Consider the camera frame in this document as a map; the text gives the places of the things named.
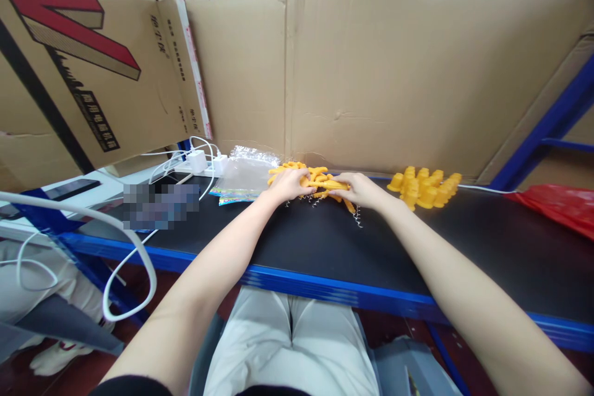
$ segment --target red plastic bag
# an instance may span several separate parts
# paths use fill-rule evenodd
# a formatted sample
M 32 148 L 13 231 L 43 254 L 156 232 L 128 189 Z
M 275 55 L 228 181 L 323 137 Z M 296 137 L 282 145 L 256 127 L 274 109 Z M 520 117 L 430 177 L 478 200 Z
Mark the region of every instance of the red plastic bag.
M 542 184 L 506 195 L 594 241 L 594 191 Z

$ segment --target black tabletop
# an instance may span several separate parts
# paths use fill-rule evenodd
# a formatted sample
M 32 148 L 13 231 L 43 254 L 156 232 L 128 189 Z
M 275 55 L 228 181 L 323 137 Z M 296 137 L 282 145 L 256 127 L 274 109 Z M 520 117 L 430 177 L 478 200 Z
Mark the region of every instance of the black tabletop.
M 206 187 L 210 178 L 189 184 Z M 385 187 L 387 180 L 377 179 Z M 218 205 L 206 196 L 200 211 L 147 243 L 198 254 L 248 203 Z M 122 208 L 110 214 L 121 217 Z M 499 194 L 461 189 L 443 209 L 416 214 L 497 282 L 528 312 L 594 324 L 594 243 Z M 327 199 L 283 204 L 260 237 L 252 264 L 307 275 L 429 295 L 408 254 L 372 210 L 358 228 L 344 204 Z M 79 232 L 128 241 L 120 231 L 91 221 Z

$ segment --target shoe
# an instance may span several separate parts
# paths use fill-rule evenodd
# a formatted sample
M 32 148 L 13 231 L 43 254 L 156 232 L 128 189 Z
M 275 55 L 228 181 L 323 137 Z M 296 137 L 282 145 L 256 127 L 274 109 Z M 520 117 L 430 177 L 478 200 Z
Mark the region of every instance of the shoe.
M 36 376 L 53 376 L 62 371 L 76 356 L 91 353 L 93 348 L 79 346 L 71 342 L 58 342 L 36 355 L 29 368 Z

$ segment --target smartphone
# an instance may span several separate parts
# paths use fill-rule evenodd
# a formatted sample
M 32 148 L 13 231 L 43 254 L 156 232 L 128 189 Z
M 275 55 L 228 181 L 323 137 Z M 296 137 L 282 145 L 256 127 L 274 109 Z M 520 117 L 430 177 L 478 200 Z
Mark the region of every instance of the smartphone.
M 46 191 L 48 198 L 54 201 L 63 201 L 67 198 L 86 192 L 87 190 L 94 189 L 101 184 L 100 181 L 94 179 L 77 179 L 71 181 L 62 186 L 54 187 Z M 7 204 L 0 207 L 0 218 L 4 220 L 16 220 L 22 217 L 19 210 L 12 204 Z

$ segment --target red floor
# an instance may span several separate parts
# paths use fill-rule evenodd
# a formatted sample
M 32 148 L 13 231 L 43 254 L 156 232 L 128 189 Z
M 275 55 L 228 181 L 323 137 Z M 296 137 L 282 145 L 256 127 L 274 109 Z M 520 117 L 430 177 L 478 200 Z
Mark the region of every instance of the red floor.
M 139 299 L 145 297 L 148 283 L 144 278 L 142 268 L 134 265 L 127 266 L 123 269 L 122 276 L 128 286 L 136 290 L 135 294 Z M 177 277 L 176 273 L 158 272 L 157 293 L 148 307 L 149 311 L 158 305 Z M 237 286 L 221 304 L 219 314 L 224 319 L 229 316 L 238 291 L 239 287 Z M 426 343 L 436 359 L 447 370 L 425 322 L 375 311 L 357 310 L 357 312 L 372 348 L 390 342 L 398 336 L 408 335 Z M 491 381 L 460 335 L 452 327 L 446 325 L 437 325 L 436 327 L 471 394 L 496 396 L 497 393 Z M 113 333 L 127 343 L 137 331 L 137 326 L 126 320 L 118 322 Z M 51 341 L 45 340 L 41 345 L 15 354 L 11 359 L 0 364 L 0 396 L 86 396 L 99 383 L 116 359 L 109 354 L 94 351 L 87 356 L 77 357 L 66 369 L 55 376 L 34 376 L 29 370 L 28 364 L 36 354 L 49 345 L 51 345 Z M 564 351 L 564 353 L 584 376 L 592 381 L 594 355 L 577 351 Z

